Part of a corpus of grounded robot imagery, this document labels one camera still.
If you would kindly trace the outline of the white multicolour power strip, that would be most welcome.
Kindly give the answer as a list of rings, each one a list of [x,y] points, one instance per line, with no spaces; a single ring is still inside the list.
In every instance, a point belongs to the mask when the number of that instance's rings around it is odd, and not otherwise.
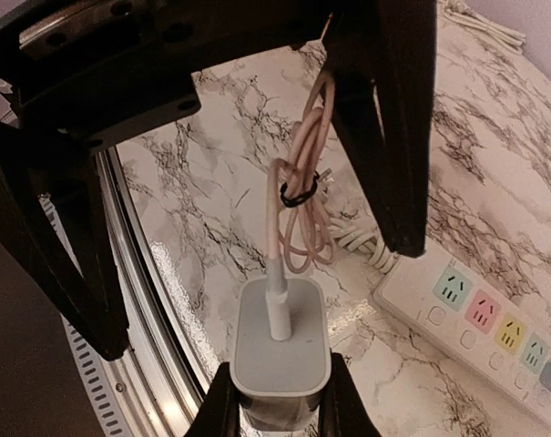
[[[373,298],[551,427],[551,392],[539,382],[551,335],[458,259],[401,259]]]

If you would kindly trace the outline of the aluminium front rail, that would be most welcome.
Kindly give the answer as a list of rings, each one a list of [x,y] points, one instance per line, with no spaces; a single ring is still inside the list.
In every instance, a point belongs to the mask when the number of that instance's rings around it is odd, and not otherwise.
[[[69,347],[106,436],[182,436],[208,379],[148,246],[118,152],[102,152],[96,162],[129,346],[122,358],[105,361],[65,321]]]

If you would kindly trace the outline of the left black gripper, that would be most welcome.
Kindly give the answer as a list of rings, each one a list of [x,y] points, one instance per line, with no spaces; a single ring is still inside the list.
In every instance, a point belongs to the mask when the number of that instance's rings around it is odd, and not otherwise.
[[[337,71],[333,124],[346,143],[380,132],[372,104],[349,102],[357,48],[330,18],[367,15],[333,1],[27,1],[0,17],[0,78],[19,124],[0,150],[103,150],[201,104],[192,76],[322,37]]]

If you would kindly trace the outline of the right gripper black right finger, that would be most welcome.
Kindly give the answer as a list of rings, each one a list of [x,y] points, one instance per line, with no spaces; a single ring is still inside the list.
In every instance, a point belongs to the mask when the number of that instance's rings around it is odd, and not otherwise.
[[[331,354],[332,372],[322,395],[322,435],[381,437],[372,423],[340,353]]]

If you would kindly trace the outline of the white small charger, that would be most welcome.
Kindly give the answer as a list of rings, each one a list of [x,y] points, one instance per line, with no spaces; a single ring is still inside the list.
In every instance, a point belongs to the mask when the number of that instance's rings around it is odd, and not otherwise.
[[[325,299],[311,279],[288,280],[291,336],[270,333],[267,280],[242,288],[230,377],[250,426],[276,436],[303,430],[332,372]]]

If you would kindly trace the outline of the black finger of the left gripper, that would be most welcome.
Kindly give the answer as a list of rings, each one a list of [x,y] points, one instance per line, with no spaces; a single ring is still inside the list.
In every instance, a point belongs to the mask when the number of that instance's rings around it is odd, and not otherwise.
[[[332,123],[391,252],[424,252],[436,64],[434,1],[334,1]]]
[[[102,358],[123,356],[128,316],[87,148],[0,122],[0,243]]]

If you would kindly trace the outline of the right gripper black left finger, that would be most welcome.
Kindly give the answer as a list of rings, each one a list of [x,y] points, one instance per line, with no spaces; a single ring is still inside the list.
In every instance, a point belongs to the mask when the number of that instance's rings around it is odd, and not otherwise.
[[[190,425],[190,437],[238,437],[239,397],[230,377],[230,365],[221,363]]]

